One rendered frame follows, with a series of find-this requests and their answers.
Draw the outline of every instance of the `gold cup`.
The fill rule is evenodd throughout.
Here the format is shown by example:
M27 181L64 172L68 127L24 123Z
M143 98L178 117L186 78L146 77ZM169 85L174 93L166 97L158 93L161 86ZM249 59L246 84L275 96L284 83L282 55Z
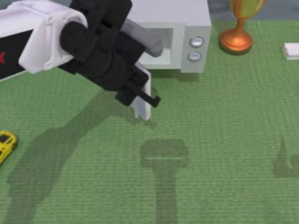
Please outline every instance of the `gold cup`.
M266 0L229 0L230 10L238 19L234 29L221 33L219 45L221 49L232 55L244 55L252 46L252 37L243 30L247 19L255 16L264 6Z

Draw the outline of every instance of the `white microwave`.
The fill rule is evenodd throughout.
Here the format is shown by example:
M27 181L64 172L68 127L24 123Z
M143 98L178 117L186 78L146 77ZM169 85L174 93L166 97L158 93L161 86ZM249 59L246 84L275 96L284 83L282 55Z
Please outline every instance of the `white microwave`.
M132 0L128 19L149 29L164 44L161 56L144 53L146 69L202 73L211 34L207 0Z

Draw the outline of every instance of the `goblet base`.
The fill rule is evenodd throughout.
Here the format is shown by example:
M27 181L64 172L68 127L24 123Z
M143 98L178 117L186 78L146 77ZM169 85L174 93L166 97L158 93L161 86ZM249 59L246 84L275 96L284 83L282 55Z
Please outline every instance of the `goblet base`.
M245 31L226 30L219 38L220 48L231 55L244 55L251 50L252 37Z

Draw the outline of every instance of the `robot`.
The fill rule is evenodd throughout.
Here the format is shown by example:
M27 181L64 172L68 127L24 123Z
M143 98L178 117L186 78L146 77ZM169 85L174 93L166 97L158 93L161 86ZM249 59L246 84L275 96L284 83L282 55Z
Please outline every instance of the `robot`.
M159 37L127 19L131 0L73 0L69 7L50 0L21 0L0 10L0 81L24 72L58 67L80 74L125 106L139 96L149 76L136 64L146 52L158 57Z

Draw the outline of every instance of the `green grass surface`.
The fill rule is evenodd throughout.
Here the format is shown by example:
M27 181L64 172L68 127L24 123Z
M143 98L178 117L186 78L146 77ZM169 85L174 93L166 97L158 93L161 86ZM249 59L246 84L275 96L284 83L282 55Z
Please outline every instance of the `green grass surface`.
M153 72L149 122L58 69L1 83L20 145L0 167L0 223L297 224L299 171L275 167L299 153L299 63L282 54L299 23L249 22L245 56L217 46L233 25L214 23L204 74Z

